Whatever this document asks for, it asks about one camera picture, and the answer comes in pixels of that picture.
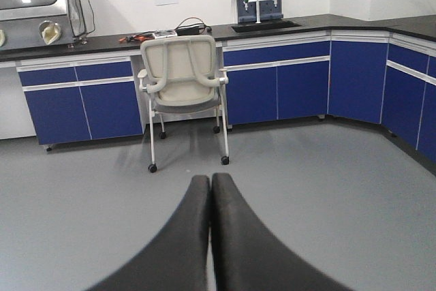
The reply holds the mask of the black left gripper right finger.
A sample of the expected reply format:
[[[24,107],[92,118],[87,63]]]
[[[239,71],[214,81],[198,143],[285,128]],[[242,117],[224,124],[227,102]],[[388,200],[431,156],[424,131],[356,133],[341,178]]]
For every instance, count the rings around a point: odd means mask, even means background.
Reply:
[[[211,245],[218,290],[346,290],[286,247],[254,213],[231,175],[212,177]]]

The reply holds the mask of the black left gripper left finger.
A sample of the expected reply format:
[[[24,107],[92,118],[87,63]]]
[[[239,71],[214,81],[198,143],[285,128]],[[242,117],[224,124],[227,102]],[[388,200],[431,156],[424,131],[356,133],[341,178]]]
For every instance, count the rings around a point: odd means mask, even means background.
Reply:
[[[207,290],[211,187],[195,175],[155,237],[131,260],[90,290]]]

